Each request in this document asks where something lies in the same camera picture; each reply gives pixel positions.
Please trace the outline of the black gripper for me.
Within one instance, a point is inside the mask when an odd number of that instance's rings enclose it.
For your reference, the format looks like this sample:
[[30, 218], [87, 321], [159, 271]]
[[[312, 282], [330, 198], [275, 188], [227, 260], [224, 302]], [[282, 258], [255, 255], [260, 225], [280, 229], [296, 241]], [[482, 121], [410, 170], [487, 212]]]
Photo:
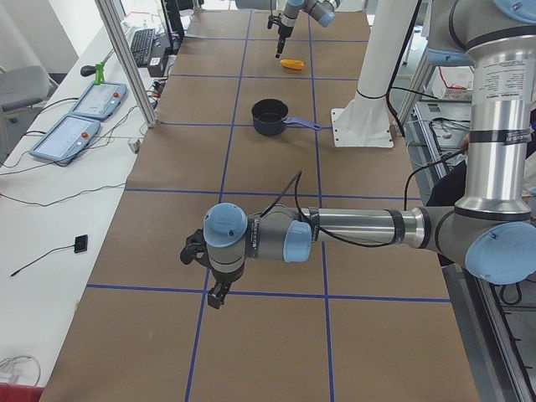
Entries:
[[220, 307], [224, 305], [231, 284], [240, 279], [244, 274], [244, 267], [241, 266], [231, 272], [222, 272], [213, 268], [211, 272], [216, 280], [216, 284], [208, 292], [207, 303], [213, 309], [220, 309]]
[[277, 40], [276, 58], [281, 57], [286, 44], [286, 38], [284, 36], [291, 36], [293, 30], [293, 19], [287, 17], [285, 14], [279, 16], [279, 38]]

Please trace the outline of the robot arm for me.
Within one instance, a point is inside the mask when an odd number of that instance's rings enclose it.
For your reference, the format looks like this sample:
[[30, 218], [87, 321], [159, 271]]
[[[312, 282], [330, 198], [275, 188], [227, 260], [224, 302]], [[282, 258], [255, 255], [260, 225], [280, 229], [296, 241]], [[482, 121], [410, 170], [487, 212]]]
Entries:
[[247, 259], [303, 262], [312, 243], [335, 239], [378, 248], [406, 243], [432, 250], [496, 285], [535, 271], [535, 228], [522, 199], [535, 87], [532, 1], [436, 1], [430, 45], [465, 53], [474, 65], [465, 191], [449, 207], [351, 210], [273, 203], [247, 215], [235, 204], [204, 217], [195, 259], [213, 273], [207, 296], [223, 305]]
[[275, 57], [279, 59], [284, 51], [286, 40], [291, 37], [296, 25], [300, 11], [308, 14], [316, 20], [322, 27], [326, 28], [335, 18], [335, 11], [339, 8], [341, 1], [318, 1], [318, 0], [289, 0], [283, 11], [278, 15], [268, 17], [267, 28], [273, 25], [278, 26], [278, 42]]

